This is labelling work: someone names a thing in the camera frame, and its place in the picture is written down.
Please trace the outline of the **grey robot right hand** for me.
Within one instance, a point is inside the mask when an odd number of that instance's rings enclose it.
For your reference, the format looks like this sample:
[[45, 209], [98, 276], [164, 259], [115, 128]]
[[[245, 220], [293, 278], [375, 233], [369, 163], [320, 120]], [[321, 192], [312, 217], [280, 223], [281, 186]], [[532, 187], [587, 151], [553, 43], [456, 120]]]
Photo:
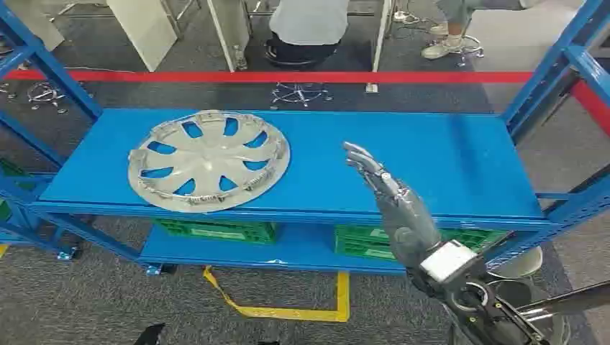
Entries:
[[364, 148], [342, 144], [346, 162], [373, 191], [396, 260], [414, 269], [441, 243], [442, 236], [430, 212], [411, 187], [395, 178]]

